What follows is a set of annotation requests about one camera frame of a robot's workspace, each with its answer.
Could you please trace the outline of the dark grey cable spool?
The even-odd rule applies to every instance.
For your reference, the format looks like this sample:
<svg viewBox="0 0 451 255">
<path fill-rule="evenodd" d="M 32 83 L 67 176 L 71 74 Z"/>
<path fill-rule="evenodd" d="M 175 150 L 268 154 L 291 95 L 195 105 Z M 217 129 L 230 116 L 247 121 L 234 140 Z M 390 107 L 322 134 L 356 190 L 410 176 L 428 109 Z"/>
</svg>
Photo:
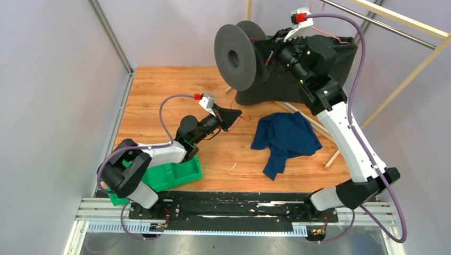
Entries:
<svg viewBox="0 0 451 255">
<path fill-rule="evenodd" d="M 264 64 L 255 42 L 268 37 L 253 21 L 223 25 L 216 33 L 214 56 L 224 81 L 237 91 L 265 82 L 271 68 Z"/>
</svg>

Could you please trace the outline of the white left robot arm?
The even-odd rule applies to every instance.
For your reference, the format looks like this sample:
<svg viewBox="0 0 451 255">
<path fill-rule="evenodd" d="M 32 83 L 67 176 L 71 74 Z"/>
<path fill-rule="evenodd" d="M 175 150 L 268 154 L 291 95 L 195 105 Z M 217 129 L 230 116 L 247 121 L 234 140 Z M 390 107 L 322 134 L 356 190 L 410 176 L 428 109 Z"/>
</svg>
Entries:
<svg viewBox="0 0 451 255">
<path fill-rule="evenodd" d="M 200 121 L 193 115 L 183 117 L 173 141 L 147 145 L 123 140 L 97 169 L 98 181 L 107 186 L 104 192 L 139 204 L 150 219 L 160 217 L 163 205 L 158 194 L 142 179 L 151 167 L 191 160 L 199 151 L 198 143 L 217 129 L 228 131 L 242 114 L 239 109 L 218 105 L 212 110 Z"/>
</svg>

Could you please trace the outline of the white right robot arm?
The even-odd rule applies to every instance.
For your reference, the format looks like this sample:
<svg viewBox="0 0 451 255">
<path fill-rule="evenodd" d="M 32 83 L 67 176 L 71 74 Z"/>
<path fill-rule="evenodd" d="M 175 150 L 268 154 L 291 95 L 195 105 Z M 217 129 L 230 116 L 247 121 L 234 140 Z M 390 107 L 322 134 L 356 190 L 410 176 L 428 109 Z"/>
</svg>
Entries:
<svg viewBox="0 0 451 255">
<path fill-rule="evenodd" d="M 304 214 L 317 221 L 325 210 L 335 207 L 356 209 L 363 203 L 390 190 L 400 179 L 395 167 L 377 156 L 354 122 L 349 98 L 331 76 L 339 54 L 329 37 L 315 35 L 297 40 L 276 36 L 256 39 L 256 51 L 265 65 L 272 62 L 283 65 L 300 83 L 302 102 L 330 133 L 348 166 L 350 180 L 309 194 L 305 199 Z"/>
</svg>

